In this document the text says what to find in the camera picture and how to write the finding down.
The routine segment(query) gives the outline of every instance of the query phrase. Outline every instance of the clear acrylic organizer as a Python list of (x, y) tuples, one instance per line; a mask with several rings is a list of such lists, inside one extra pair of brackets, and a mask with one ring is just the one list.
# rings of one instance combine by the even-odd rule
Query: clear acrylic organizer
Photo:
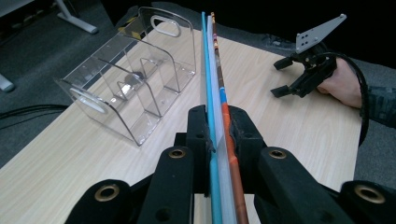
[(142, 7), (123, 32), (54, 79), (91, 119), (141, 146), (194, 74), (190, 22)]

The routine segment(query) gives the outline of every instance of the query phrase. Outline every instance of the long rod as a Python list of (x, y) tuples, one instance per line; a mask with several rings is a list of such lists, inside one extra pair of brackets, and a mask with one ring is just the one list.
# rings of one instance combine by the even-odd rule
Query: long rod
[(223, 117), (223, 125), (224, 125), (224, 135), (226, 139), (226, 147), (228, 152), (228, 160), (230, 164), (230, 174), (233, 185), (233, 200), (236, 212), (236, 218), (238, 223), (248, 223), (248, 212), (245, 203), (245, 195), (242, 187), (241, 175), (239, 173), (239, 162), (235, 156), (234, 150), (235, 145), (233, 139), (230, 135), (230, 125), (231, 125), (231, 117), (230, 111), (227, 103), (227, 95), (224, 87), (224, 80), (222, 76), (222, 69), (220, 63), (219, 56), (219, 43), (217, 39), (217, 29), (216, 29), (216, 21), (215, 21), (215, 13), (212, 12), (212, 22), (213, 22), (213, 41), (215, 48), (215, 56), (216, 56), (216, 67), (218, 73), (218, 83), (219, 83), (219, 95), (221, 102), (221, 113)]
[(221, 200), (219, 190), (219, 167), (218, 167), (218, 154), (216, 152), (216, 129), (214, 121), (213, 97), (212, 97), (212, 84), (210, 79), (210, 62), (209, 52), (206, 37), (206, 19), (205, 13), (202, 12), (202, 30), (204, 39), (204, 52), (205, 52), (205, 77), (206, 77), (206, 100), (207, 100), (207, 120), (209, 125), (210, 139), (213, 143), (215, 150), (211, 151), (210, 158), (210, 197), (212, 205), (212, 223), (222, 224), (221, 215)]
[(224, 125), (221, 114), (221, 103), (219, 96), (218, 72), (216, 67), (215, 49), (213, 48), (213, 23), (212, 16), (207, 16), (207, 44), (210, 61), (210, 78), (212, 84), (213, 112), (216, 128), (216, 152), (218, 154), (219, 187), (221, 200), (221, 215), (223, 223), (237, 224), (235, 207), (233, 203), (233, 184), (231, 182), (230, 165), (228, 163), (227, 147), (224, 137)]

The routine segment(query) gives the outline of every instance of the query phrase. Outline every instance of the wire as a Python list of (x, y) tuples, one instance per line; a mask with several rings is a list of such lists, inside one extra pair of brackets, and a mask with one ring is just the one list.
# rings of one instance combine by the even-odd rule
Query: wire
[(22, 120), (20, 122), (16, 122), (16, 123), (1, 127), (0, 130), (15, 126), (15, 125), (20, 124), (20, 123), (24, 123), (24, 122), (26, 122), (28, 120), (31, 120), (31, 119), (36, 119), (36, 118), (39, 118), (39, 117), (42, 117), (42, 116), (45, 116), (45, 115), (51, 115), (51, 114), (56, 114), (56, 113), (62, 113), (62, 111), (56, 111), (56, 112), (51, 112), (51, 113), (47, 113), (47, 114), (37, 115), (35, 117), (29, 118), (29, 119), (25, 119), (25, 120)]
[(0, 130), (4, 130), (6, 128), (15, 126), (17, 124), (21, 124), (24, 123), (28, 120), (31, 119), (36, 119), (45, 115), (51, 115), (51, 114), (56, 114), (56, 113), (62, 113), (63, 111), (66, 110), (66, 108), (68, 107), (68, 105), (30, 105), (30, 106), (26, 106), (26, 107), (21, 107), (18, 109), (14, 109), (14, 110), (10, 110), (8, 112), (5, 113), (0, 113), (0, 119), (7, 119), (7, 118), (11, 118), (11, 117), (15, 117), (15, 116), (25, 116), (25, 115), (29, 115), (29, 114), (33, 114), (33, 113), (37, 113), (37, 112), (43, 112), (43, 111), (49, 111), (49, 110), (57, 110), (55, 112), (50, 112), (50, 113), (46, 113), (46, 114), (41, 114), (41, 115), (37, 115), (35, 117), (29, 118), (29, 119), (25, 119), (4, 127), (1, 127)]
[(68, 105), (30, 105), (18, 109), (0, 113), (0, 119), (7, 119), (13, 116), (26, 115), (29, 113), (39, 112), (43, 110), (65, 110)]
[(359, 69), (359, 67), (345, 54), (337, 53), (337, 52), (325, 52), (319, 53), (316, 57), (338, 57), (347, 61), (352, 67), (355, 69), (355, 74), (358, 77), (359, 84), (361, 85), (361, 137), (359, 140), (359, 146), (364, 142), (366, 135), (369, 129), (369, 94), (368, 94), (368, 86), (366, 83), (366, 79), (363, 75), (363, 72)]

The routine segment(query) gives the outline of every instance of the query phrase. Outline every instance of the white chair leg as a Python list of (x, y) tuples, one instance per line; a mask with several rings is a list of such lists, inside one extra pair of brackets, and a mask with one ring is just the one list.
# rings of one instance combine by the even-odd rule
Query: white chair leg
[(12, 82), (10, 82), (8, 79), (3, 77), (3, 75), (0, 74), (0, 89), (5, 92), (13, 91), (15, 89), (15, 86)]

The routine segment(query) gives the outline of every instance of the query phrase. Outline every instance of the light wood tabletop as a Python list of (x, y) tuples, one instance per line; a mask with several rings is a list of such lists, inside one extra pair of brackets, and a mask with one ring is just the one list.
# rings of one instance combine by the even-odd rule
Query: light wood tabletop
[[(0, 170), (0, 223), (64, 223), (97, 182), (119, 179), (133, 185), (151, 175), (175, 134), (187, 131), (189, 109), (205, 103), (200, 31), (194, 30), (194, 39), (197, 73), (143, 146), (70, 105)], [(353, 179), (359, 110), (316, 91), (305, 98), (275, 98), (270, 90), (291, 84), (303, 73), (302, 65), (276, 71), (273, 64), (282, 56), (221, 37), (219, 51), (228, 104), (247, 111), (268, 146), (289, 150), (331, 189)], [(249, 196), (247, 207), (250, 222), (259, 223)]]

